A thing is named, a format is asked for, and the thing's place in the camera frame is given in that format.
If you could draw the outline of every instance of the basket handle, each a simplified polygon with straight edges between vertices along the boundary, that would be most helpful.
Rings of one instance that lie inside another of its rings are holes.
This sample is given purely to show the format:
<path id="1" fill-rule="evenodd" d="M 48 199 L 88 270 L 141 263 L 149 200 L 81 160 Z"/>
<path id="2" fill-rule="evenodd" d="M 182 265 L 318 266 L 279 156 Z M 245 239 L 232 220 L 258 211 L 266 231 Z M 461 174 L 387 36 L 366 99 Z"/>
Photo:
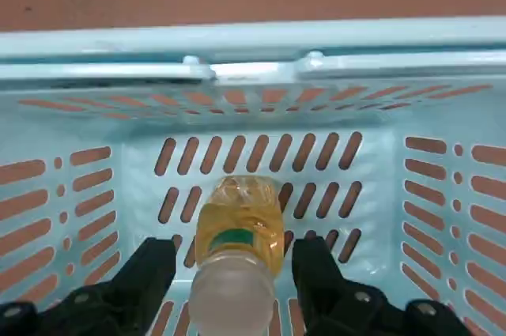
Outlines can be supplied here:
<path id="1" fill-rule="evenodd" d="M 185 57 L 183 63 L 40 63 L 0 65 L 2 81 L 83 81 L 96 79 L 149 79 L 164 83 L 200 83 L 212 81 L 216 74 L 210 65 L 196 57 Z"/>
<path id="2" fill-rule="evenodd" d="M 312 51 L 295 62 L 299 79 L 496 73 L 506 70 L 506 51 L 437 51 L 325 56 Z"/>

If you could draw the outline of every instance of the basket slot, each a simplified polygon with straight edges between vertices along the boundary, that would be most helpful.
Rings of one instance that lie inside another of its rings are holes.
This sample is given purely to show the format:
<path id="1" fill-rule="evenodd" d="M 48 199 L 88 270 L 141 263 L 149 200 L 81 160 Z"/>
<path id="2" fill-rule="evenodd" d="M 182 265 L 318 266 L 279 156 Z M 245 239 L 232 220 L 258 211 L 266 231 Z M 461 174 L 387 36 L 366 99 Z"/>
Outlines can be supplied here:
<path id="1" fill-rule="evenodd" d="M 299 307 L 299 301 L 297 299 L 289 299 L 288 307 L 290 322 L 292 324 L 292 336 L 304 336 L 306 327 Z"/>
<path id="2" fill-rule="evenodd" d="M 163 336 L 168 318 L 170 317 L 173 308 L 174 302 L 171 301 L 165 302 L 161 305 L 157 319 L 155 320 L 153 329 L 151 330 L 151 336 Z"/>
<path id="3" fill-rule="evenodd" d="M 116 220 L 116 211 L 111 211 L 102 217 L 99 217 L 95 221 L 87 224 L 83 228 L 79 229 L 78 239 L 79 241 L 86 241 L 92 236 L 95 236 L 98 232 L 107 228 L 109 225 L 114 223 Z"/>
<path id="4" fill-rule="evenodd" d="M 92 271 L 85 279 L 85 285 L 95 285 L 107 273 L 112 271 L 118 265 L 120 253 L 116 251 L 111 257 L 106 259 L 100 266 Z"/>
<path id="5" fill-rule="evenodd" d="M 116 241 L 118 241 L 118 238 L 119 238 L 118 232 L 114 231 L 109 236 L 103 238 L 100 242 L 98 242 L 97 244 L 94 244 L 92 247 L 87 249 L 81 255 L 81 265 L 87 266 L 88 264 L 90 264 L 99 255 L 101 255 L 107 249 L 112 247 L 116 243 Z"/>
<path id="6" fill-rule="evenodd" d="M 440 294 L 437 290 L 404 262 L 401 263 L 401 270 L 404 275 L 406 275 L 416 286 L 418 286 L 429 298 L 433 300 L 440 300 Z"/>
<path id="7" fill-rule="evenodd" d="M 487 319 L 497 325 L 502 331 L 506 331 L 506 314 L 499 311 L 489 302 L 481 298 L 477 293 L 469 289 L 464 290 L 467 303 L 476 311 L 481 312 Z"/>
<path id="8" fill-rule="evenodd" d="M 51 230 L 51 220 L 48 218 L 36 221 L 0 237 L 0 257 L 45 236 Z"/>

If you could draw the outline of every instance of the circular hole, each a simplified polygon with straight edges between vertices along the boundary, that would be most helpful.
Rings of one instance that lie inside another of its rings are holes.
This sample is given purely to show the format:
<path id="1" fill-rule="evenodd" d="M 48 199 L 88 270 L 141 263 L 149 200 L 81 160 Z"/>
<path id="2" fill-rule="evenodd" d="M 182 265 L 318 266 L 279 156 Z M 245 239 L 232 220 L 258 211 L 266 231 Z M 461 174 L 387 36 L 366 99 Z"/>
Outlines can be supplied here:
<path id="1" fill-rule="evenodd" d="M 453 175 L 453 179 L 454 179 L 455 183 L 457 183 L 457 184 L 461 184 L 461 183 L 462 183 L 462 181 L 463 181 L 462 174 L 460 174 L 459 172 L 456 172 L 456 173 Z"/>
<path id="2" fill-rule="evenodd" d="M 450 253 L 450 261 L 454 264 L 454 265 L 458 265 L 459 264 L 459 255 L 457 255 L 454 251 Z"/>
<path id="3" fill-rule="evenodd" d="M 459 212 L 462 209 L 462 203 L 458 199 L 455 199 L 453 201 L 453 209 L 457 212 Z"/>
<path id="4" fill-rule="evenodd" d="M 65 239 L 63 239 L 63 249 L 65 249 L 66 251 L 68 251 L 70 249 L 70 238 L 69 237 L 66 237 Z"/>
<path id="5" fill-rule="evenodd" d="M 455 155 L 462 156 L 464 153 L 464 148 L 460 144 L 455 144 L 453 150 L 455 151 Z"/>
<path id="6" fill-rule="evenodd" d="M 58 185 L 58 187 L 56 187 L 56 194 L 61 198 L 65 194 L 65 186 L 62 184 Z"/>
<path id="7" fill-rule="evenodd" d="M 451 235 L 454 236 L 456 239 L 460 238 L 460 228 L 456 226 L 451 227 Z"/>
<path id="8" fill-rule="evenodd" d="M 66 275 L 72 275 L 74 273 L 74 264 L 69 263 L 65 269 Z"/>
<path id="9" fill-rule="evenodd" d="M 63 161 L 60 157 L 56 157 L 55 158 L 55 168 L 62 168 L 63 166 Z"/>
<path id="10" fill-rule="evenodd" d="M 455 281 L 455 279 L 453 278 L 448 279 L 448 286 L 450 286 L 450 289 L 452 289 L 453 291 L 456 291 L 457 282 Z"/>
<path id="11" fill-rule="evenodd" d="M 68 218 L 69 215 L 67 214 L 67 212 L 62 212 L 60 214 L 60 223 L 65 224 Z"/>

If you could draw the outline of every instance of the oval hole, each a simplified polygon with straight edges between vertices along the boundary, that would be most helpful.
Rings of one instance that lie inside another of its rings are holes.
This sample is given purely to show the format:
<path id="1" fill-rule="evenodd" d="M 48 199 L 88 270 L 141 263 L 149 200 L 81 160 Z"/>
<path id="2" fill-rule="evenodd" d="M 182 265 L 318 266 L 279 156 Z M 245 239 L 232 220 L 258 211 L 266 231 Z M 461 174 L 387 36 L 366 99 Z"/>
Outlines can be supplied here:
<path id="1" fill-rule="evenodd" d="M 273 315 L 269 325 L 269 336 L 281 336 L 281 323 L 279 319 L 279 304 L 275 300 L 273 304 Z"/>
<path id="2" fill-rule="evenodd" d="M 407 88 L 408 87 L 406 85 L 404 85 L 404 86 L 401 86 L 401 87 L 390 87 L 388 89 L 382 89 L 381 91 L 374 92 L 374 93 L 372 93 L 370 95 L 367 95 L 366 97 L 364 97 L 364 99 L 376 99 L 378 97 L 382 97 L 382 96 L 386 96 L 386 95 L 391 95 L 394 92 L 402 91 L 403 89 L 407 89 Z"/>
<path id="3" fill-rule="evenodd" d="M 46 190 L 38 190 L 3 200 L 0 202 L 0 221 L 42 206 L 48 197 Z"/>
<path id="4" fill-rule="evenodd" d="M 286 93 L 286 89 L 264 89 L 262 90 L 262 102 L 264 104 L 279 103 Z"/>
<path id="5" fill-rule="evenodd" d="M 181 156 L 181 161 L 179 162 L 179 166 L 177 167 L 177 172 L 185 176 L 190 170 L 191 162 L 193 162 L 193 158 L 195 153 L 197 153 L 198 148 L 198 138 L 191 137 L 188 139 L 187 146 L 184 148 L 183 155 Z"/>
<path id="6" fill-rule="evenodd" d="M 420 244 L 425 245 L 428 249 L 436 253 L 437 255 L 443 254 L 443 245 L 431 236 L 426 235 L 418 228 L 413 227 L 411 224 L 404 223 L 402 226 L 406 235 L 413 237 Z"/>
<path id="7" fill-rule="evenodd" d="M 506 149 L 495 146 L 476 145 L 471 153 L 478 162 L 506 166 Z"/>
<path id="8" fill-rule="evenodd" d="M 308 210 L 309 203 L 316 191 L 316 185 L 314 183 L 306 184 L 302 195 L 300 196 L 299 202 L 297 203 L 293 216 L 296 219 L 302 219 Z"/>
<path id="9" fill-rule="evenodd" d="M 165 302 L 158 313 L 157 320 L 151 331 L 151 336 L 163 336 L 165 327 L 167 326 L 168 318 L 171 315 L 172 309 L 174 308 L 173 302 Z"/>
<path id="10" fill-rule="evenodd" d="M 105 160 L 111 156 L 111 148 L 105 146 L 103 148 L 95 148 L 81 150 L 70 154 L 70 164 L 72 166 L 80 166 L 82 164 L 90 164 L 97 160 Z"/>
<path id="11" fill-rule="evenodd" d="M 181 213 L 181 221 L 183 223 L 190 222 L 197 207 L 198 200 L 202 194 L 202 189 L 198 186 L 192 187 L 188 195 L 187 202 L 184 203 L 183 212 Z"/>
<path id="12" fill-rule="evenodd" d="M 85 279 L 85 285 L 95 285 L 102 277 L 105 276 L 111 269 L 118 264 L 120 260 L 120 253 L 117 251 L 111 257 L 106 259 L 102 265 L 97 267 L 88 277 Z"/>
<path id="13" fill-rule="evenodd" d="M 244 136 L 237 136 L 230 150 L 228 151 L 227 159 L 223 165 L 223 171 L 230 174 L 236 169 L 237 161 L 240 158 L 240 154 L 243 152 L 244 145 L 246 144 L 246 138 Z"/>
<path id="14" fill-rule="evenodd" d="M 162 176 L 167 171 L 168 163 L 171 160 L 175 148 L 176 140 L 174 138 L 167 138 L 164 142 L 164 146 L 161 148 L 157 164 L 155 164 L 155 174 L 157 176 Z"/>
<path id="15" fill-rule="evenodd" d="M 401 96 L 397 96 L 396 99 L 407 99 L 408 97 L 420 96 L 425 93 L 431 93 L 434 91 L 439 91 L 441 89 L 448 89 L 450 87 L 450 85 L 434 85 L 432 87 L 427 87 L 426 89 L 418 89 L 417 91 L 405 93 Z"/>
<path id="16" fill-rule="evenodd" d="M 345 200 L 342 202 L 341 208 L 339 209 L 339 217 L 346 218 L 351 213 L 355 202 L 358 199 L 358 195 L 362 191 L 362 183 L 353 182 L 349 187 L 348 194 L 346 194 Z"/>
<path id="17" fill-rule="evenodd" d="M 190 312 L 188 309 L 188 302 L 186 302 L 183 306 L 183 310 L 179 314 L 179 320 L 177 322 L 176 329 L 174 330 L 174 336 L 187 336 L 189 326 Z"/>
<path id="18" fill-rule="evenodd" d="M 330 232 L 328 232 L 327 237 L 325 237 L 325 242 L 327 243 L 327 246 L 332 251 L 332 248 L 335 245 L 335 242 L 338 240 L 339 232 L 335 229 L 332 229 Z"/>
<path id="19" fill-rule="evenodd" d="M 112 178 L 112 169 L 105 168 L 99 172 L 92 172 L 85 176 L 76 178 L 72 183 L 74 191 L 79 192 L 86 190 L 91 187 L 98 186 L 99 184 L 105 183 Z"/>
<path id="20" fill-rule="evenodd" d="M 177 188 L 171 187 L 168 189 L 167 194 L 165 195 L 165 200 L 161 205 L 160 213 L 158 214 L 158 221 L 161 224 L 167 223 L 168 219 L 171 216 L 172 210 L 176 205 L 178 196 L 179 190 Z"/>
<path id="21" fill-rule="evenodd" d="M 473 176 L 471 186 L 477 192 L 506 200 L 506 182 L 484 176 Z"/>
<path id="22" fill-rule="evenodd" d="M 418 220 L 423 221 L 438 231 L 442 231 L 444 229 L 444 221 L 441 217 L 436 216 L 429 211 L 423 210 L 411 202 L 404 202 L 404 210 L 409 215 L 416 217 Z"/>
<path id="23" fill-rule="evenodd" d="M 506 281 L 483 269 L 476 262 L 468 262 L 466 267 L 467 272 L 475 281 L 506 299 Z"/>
<path id="24" fill-rule="evenodd" d="M 316 168 L 318 170 L 325 170 L 329 164 L 332 154 L 334 153 L 335 147 L 338 145 L 339 135 L 337 133 L 330 133 L 327 136 L 325 144 L 323 145 L 322 151 L 319 154 L 318 160 L 316 161 Z"/>
<path id="25" fill-rule="evenodd" d="M 411 182 L 410 180 L 404 182 L 404 187 L 406 191 L 410 192 L 411 194 L 428 200 L 429 202 L 437 204 L 438 206 L 444 206 L 444 203 L 446 202 L 443 193 L 439 192 L 438 190 L 422 186 L 421 184 Z"/>
<path id="26" fill-rule="evenodd" d="M 51 230 L 51 220 L 42 219 L 0 237 L 0 257 L 31 243 Z"/>
<path id="27" fill-rule="evenodd" d="M 309 153 L 311 152 L 313 145 L 315 144 L 316 137 L 313 133 L 308 133 L 304 136 L 302 143 L 300 144 L 299 151 L 293 161 L 293 171 L 301 172 L 306 161 L 308 160 Z"/>
<path id="28" fill-rule="evenodd" d="M 473 233 L 469 235 L 468 240 L 475 251 L 506 266 L 506 248 Z"/>
<path id="29" fill-rule="evenodd" d="M 409 244 L 402 243 L 402 251 L 418 265 L 427 270 L 434 278 L 441 279 L 441 270 L 437 265 L 419 253 L 416 249 Z"/>
<path id="30" fill-rule="evenodd" d="M 467 303 L 469 303 L 472 308 L 506 332 L 506 314 L 492 306 L 474 291 L 467 289 L 465 291 L 465 297 Z"/>
<path id="31" fill-rule="evenodd" d="M 473 220 L 478 223 L 482 223 L 483 225 L 487 225 L 490 228 L 494 228 L 497 231 L 506 234 L 506 215 L 502 215 L 475 204 L 471 206 L 470 213 Z"/>
<path id="32" fill-rule="evenodd" d="M 193 267 L 195 264 L 195 238 L 191 241 L 188 248 L 187 256 L 184 258 L 184 266 L 187 268 Z"/>
<path id="33" fill-rule="evenodd" d="M 181 246 L 181 243 L 183 242 L 183 237 L 181 235 L 174 235 L 171 238 L 172 242 L 174 243 L 174 247 L 176 247 L 176 253 L 179 251 L 179 247 Z"/>
<path id="34" fill-rule="evenodd" d="M 304 238 L 306 240 L 313 240 L 316 238 L 316 232 L 311 229 L 306 232 L 306 234 L 304 235 Z"/>
<path id="35" fill-rule="evenodd" d="M 283 134 L 269 164 L 269 168 L 272 172 L 279 172 L 290 145 L 292 145 L 292 136 Z"/>
<path id="36" fill-rule="evenodd" d="M 365 90 L 366 90 L 365 87 L 351 87 L 349 89 L 345 89 L 345 90 L 341 91 L 340 93 L 332 96 L 330 98 L 330 101 L 348 99 L 349 97 L 356 96 Z"/>
<path id="37" fill-rule="evenodd" d="M 0 273 L 0 293 L 6 291 L 9 287 L 23 281 L 29 275 L 45 267 L 55 256 L 53 247 L 45 247 L 27 259 L 19 262 L 17 265 L 3 270 Z"/>
<path id="38" fill-rule="evenodd" d="M 0 185 L 41 176 L 46 171 L 43 160 L 27 160 L 0 166 Z"/>
<path id="39" fill-rule="evenodd" d="M 106 204 L 112 202 L 114 199 L 114 191 L 109 190 L 97 196 L 94 196 L 91 199 L 85 200 L 82 203 L 79 203 L 76 206 L 75 214 L 77 217 L 84 216 L 88 213 L 93 212 L 94 210 L 99 209 L 101 206 L 105 206 Z"/>
<path id="40" fill-rule="evenodd" d="M 293 232 L 285 231 L 285 255 L 288 253 L 288 249 L 290 249 L 290 245 L 292 245 L 293 241 Z"/>
<path id="41" fill-rule="evenodd" d="M 193 101 L 195 104 L 199 104 L 199 105 L 213 105 L 214 104 L 213 99 L 211 99 L 205 93 L 186 92 L 185 95 L 190 101 Z"/>
<path id="42" fill-rule="evenodd" d="M 99 217 L 95 221 L 92 221 L 88 225 L 85 225 L 78 232 L 79 241 L 85 241 L 92 236 L 95 236 L 102 229 L 106 229 L 109 225 L 114 223 L 116 220 L 116 212 L 111 211 L 102 217 Z"/>
<path id="43" fill-rule="evenodd" d="M 436 95 L 429 96 L 429 99 L 443 99 L 445 97 L 460 96 L 467 93 L 476 93 L 482 91 L 483 89 L 491 88 L 491 85 L 474 85 L 471 87 L 466 87 L 464 89 L 454 89 L 453 91 L 437 93 Z"/>
<path id="44" fill-rule="evenodd" d="M 247 160 L 246 170 L 256 172 L 268 144 L 269 138 L 265 134 L 260 135 L 251 151 L 250 159 Z"/>
<path id="45" fill-rule="evenodd" d="M 289 299 L 290 322 L 292 324 L 292 336 L 304 336 L 305 326 L 302 312 L 297 299 Z"/>
<path id="46" fill-rule="evenodd" d="M 307 103 L 325 92 L 325 89 L 305 89 L 297 99 L 297 103 Z"/>
<path id="47" fill-rule="evenodd" d="M 446 153 L 446 144 L 444 141 L 435 140 L 432 138 L 408 137 L 406 138 L 406 147 L 428 153 Z"/>
<path id="48" fill-rule="evenodd" d="M 401 264 L 401 269 L 404 275 L 406 275 L 416 286 L 418 286 L 421 291 L 423 291 L 427 296 L 433 300 L 439 300 L 440 294 L 434 289 L 425 279 L 420 277 L 418 274 L 414 272 L 409 266 L 405 263 Z"/>
<path id="49" fill-rule="evenodd" d="M 246 96 L 244 95 L 244 92 L 240 91 L 239 89 L 227 91 L 223 94 L 223 96 L 230 104 L 235 105 L 246 104 Z"/>
<path id="50" fill-rule="evenodd" d="M 342 154 L 341 160 L 339 161 L 339 168 L 341 170 L 348 170 L 351 166 L 353 159 L 357 155 L 358 148 L 362 143 L 362 133 L 353 132 L 349 138 L 348 145 L 345 147 L 345 151 Z"/>
<path id="51" fill-rule="evenodd" d="M 278 199 L 282 213 L 285 212 L 286 203 L 288 203 L 288 200 L 290 199 L 292 192 L 293 192 L 293 185 L 291 183 L 283 184 L 283 187 L 279 191 Z"/>
<path id="52" fill-rule="evenodd" d="M 96 258 L 98 258 L 102 253 L 104 253 L 108 248 L 114 245 L 118 241 L 118 233 L 113 232 L 109 236 L 102 239 L 97 244 L 93 245 L 91 248 L 87 249 L 81 255 L 81 265 L 86 266 L 93 262 Z"/>
<path id="53" fill-rule="evenodd" d="M 204 160 L 200 165 L 200 171 L 202 174 L 209 174 L 213 169 L 214 162 L 216 161 L 216 157 L 220 152 L 221 148 L 221 137 L 214 136 L 209 143 L 209 148 L 207 148 L 206 155 L 204 156 Z"/>
<path id="54" fill-rule="evenodd" d="M 37 283 L 35 286 L 31 287 L 29 291 L 17 298 L 17 301 L 33 303 L 40 302 L 46 296 L 54 292 L 57 286 L 58 275 L 52 274 Z"/>
<path id="55" fill-rule="evenodd" d="M 416 172 L 417 174 L 438 180 L 446 179 L 446 170 L 436 164 L 429 164 L 420 160 L 407 159 L 404 161 L 404 165 L 411 172 Z"/>
<path id="56" fill-rule="evenodd" d="M 327 216 L 330 210 L 330 206 L 334 202 L 335 195 L 337 195 L 339 190 L 339 185 L 336 182 L 332 182 L 328 185 L 325 190 L 325 194 L 323 195 L 322 201 L 316 210 L 316 216 L 319 219 L 323 219 Z"/>
<path id="57" fill-rule="evenodd" d="M 358 240 L 361 238 L 362 232 L 360 229 L 354 229 L 348 236 L 344 246 L 342 247 L 341 253 L 339 254 L 338 261 L 340 263 L 347 263 L 357 247 Z"/>

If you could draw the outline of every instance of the green label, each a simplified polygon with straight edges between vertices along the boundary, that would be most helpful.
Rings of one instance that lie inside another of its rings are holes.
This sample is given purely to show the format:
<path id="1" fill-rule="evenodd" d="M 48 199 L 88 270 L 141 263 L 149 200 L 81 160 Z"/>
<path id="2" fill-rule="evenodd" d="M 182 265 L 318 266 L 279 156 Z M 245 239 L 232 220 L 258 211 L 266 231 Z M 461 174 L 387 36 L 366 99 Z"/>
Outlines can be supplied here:
<path id="1" fill-rule="evenodd" d="M 222 233 L 218 233 L 213 238 L 209 245 L 209 250 L 212 251 L 223 244 L 246 244 L 253 246 L 253 232 L 247 229 L 227 229 Z"/>

